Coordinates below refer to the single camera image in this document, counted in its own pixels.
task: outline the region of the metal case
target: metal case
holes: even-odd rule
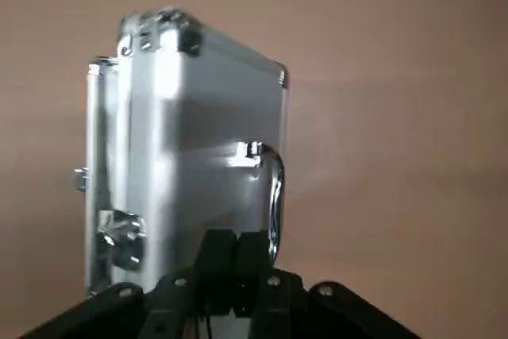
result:
[[[275,261],[286,96],[284,67],[181,10],[125,18],[88,70],[88,292],[150,291],[214,227],[266,229]]]

